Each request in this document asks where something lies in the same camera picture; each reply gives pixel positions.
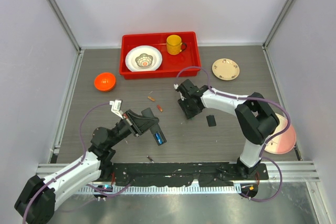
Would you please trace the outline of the black remote control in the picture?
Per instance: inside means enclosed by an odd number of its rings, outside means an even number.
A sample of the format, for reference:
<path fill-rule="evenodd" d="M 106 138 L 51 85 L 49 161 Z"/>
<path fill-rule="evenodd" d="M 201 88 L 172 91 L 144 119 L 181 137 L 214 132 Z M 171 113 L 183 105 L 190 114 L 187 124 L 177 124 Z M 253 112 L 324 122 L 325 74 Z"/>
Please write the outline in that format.
<path fill-rule="evenodd" d="M 152 135 L 153 135 L 153 137 L 154 137 L 154 139 L 155 139 L 157 145 L 158 145 L 158 146 L 161 146 L 161 145 L 163 145 L 164 143 L 166 143 L 166 138 L 165 138 L 165 136 L 164 136 L 164 134 L 163 134 L 163 132 L 162 132 L 160 126 L 159 126 L 159 119 L 158 119 L 156 116 L 154 116 L 152 110 L 151 110 L 150 108 L 147 108 L 147 109 L 143 110 L 143 111 L 141 112 L 141 114 L 142 114 L 144 117 L 146 117 L 146 118 L 150 118 L 150 119 L 152 119 L 152 120 L 154 121 L 153 126 L 150 127 L 150 131 L 151 131 L 151 133 L 152 133 Z M 161 139 L 162 139 L 162 141 L 163 141 L 163 143 L 162 143 L 161 145 L 158 144 L 158 142 L 157 142 L 157 140 L 156 140 L 156 138 L 155 138 L 155 134 L 156 134 L 156 133 L 159 133 L 160 136 L 161 136 Z"/>

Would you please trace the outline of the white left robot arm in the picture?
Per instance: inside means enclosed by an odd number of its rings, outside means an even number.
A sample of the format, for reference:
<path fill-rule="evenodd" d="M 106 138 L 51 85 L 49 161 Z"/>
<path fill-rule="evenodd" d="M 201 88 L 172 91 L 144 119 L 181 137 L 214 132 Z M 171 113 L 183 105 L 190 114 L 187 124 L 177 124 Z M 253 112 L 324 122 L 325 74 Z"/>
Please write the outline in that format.
<path fill-rule="evenodd" d="M 41 178 L 32 176 L 25 184 L 14 204 L 23 223 L 47 223 L 58 207 L 84 185 L 100 180 L 107 181 L 112 174 L 113 146 L 127 138 L 151 131 L 161 134 L 159 119 L 147 108 L 136 114 L 127 110 L 121 120 L 108 129 L 98 127 L 92 134 L 91 146 L 63 169 Z"/>

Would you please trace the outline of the blue battery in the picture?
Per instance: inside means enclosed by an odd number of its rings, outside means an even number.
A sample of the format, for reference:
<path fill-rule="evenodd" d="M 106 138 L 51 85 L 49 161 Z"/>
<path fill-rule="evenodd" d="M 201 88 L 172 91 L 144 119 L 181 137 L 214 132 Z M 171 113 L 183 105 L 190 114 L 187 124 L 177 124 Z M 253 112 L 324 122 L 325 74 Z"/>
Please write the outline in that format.
<path fill-rule="evenodd" d="M 162 141 L 161 136 L 160 136 L 159 133 L 155 134 L 155 138 L 156 138 L 156 140 L 157 140 L 157 142 L 158 142 L 159 145 L 161 145 L 163 143 L 163 141 Z"/>

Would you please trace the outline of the black remote battery cover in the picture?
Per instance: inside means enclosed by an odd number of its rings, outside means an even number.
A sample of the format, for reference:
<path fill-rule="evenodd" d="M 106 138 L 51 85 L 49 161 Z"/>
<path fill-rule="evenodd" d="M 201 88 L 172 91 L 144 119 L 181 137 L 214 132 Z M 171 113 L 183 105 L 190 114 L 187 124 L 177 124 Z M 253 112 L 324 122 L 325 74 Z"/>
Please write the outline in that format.
<path fill-rule="evenodd" d="M 214 115 L 208 115 L 206 119 L 207 119 L 207 124 L 209 127 L 215 127 L 217 125 Z"/>

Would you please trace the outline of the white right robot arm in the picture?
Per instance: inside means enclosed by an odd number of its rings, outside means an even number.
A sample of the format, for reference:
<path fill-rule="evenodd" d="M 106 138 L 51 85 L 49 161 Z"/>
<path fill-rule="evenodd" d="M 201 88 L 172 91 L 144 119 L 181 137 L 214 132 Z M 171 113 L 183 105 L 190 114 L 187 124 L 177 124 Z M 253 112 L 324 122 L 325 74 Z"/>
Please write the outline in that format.
<path fill-rule="evenodd" d="M 204 109 L 219 110 L 237 118 L 246 141 L 237 160 L 236 173 L 242 179 L 254 176 L 265 141 L 279 125 L 278 117 L 264 97 L 257 92 L 251 95 L 230 94 L 207 85 L 199 88 L 189 79 L 175 84 L 174 89 L 180 94 L 178 104 L 187 119 L 192 119 Z"/>

